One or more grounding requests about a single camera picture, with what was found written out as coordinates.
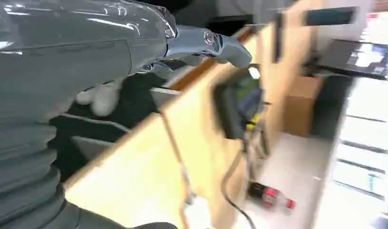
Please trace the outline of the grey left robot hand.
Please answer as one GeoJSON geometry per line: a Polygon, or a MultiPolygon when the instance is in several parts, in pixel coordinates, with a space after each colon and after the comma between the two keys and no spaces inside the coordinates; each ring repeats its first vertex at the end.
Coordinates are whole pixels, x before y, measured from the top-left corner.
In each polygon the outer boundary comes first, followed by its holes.
{"type": "Polygon", "coordinates": [[[246,67],[235,39],[134,0],[0,0],[0,124],[43,122],[80,91],[193,54],[246,67]]]}

